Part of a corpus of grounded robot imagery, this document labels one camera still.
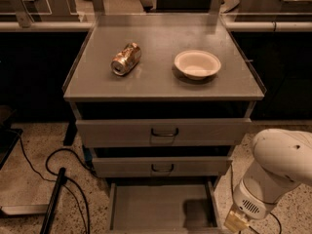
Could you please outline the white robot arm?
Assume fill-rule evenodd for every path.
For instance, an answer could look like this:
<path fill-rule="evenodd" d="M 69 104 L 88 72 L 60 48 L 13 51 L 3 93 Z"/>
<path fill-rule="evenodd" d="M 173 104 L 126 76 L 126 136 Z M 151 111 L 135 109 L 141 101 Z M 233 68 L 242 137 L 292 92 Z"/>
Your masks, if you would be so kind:
<path fill-rule="evenodd" d="M 252 144 L 253 162 L 233 191 L 224 226 L 237 233 L 266 218 L 300 184 L 312 185 L 312 134 L 267 129 Z"/>

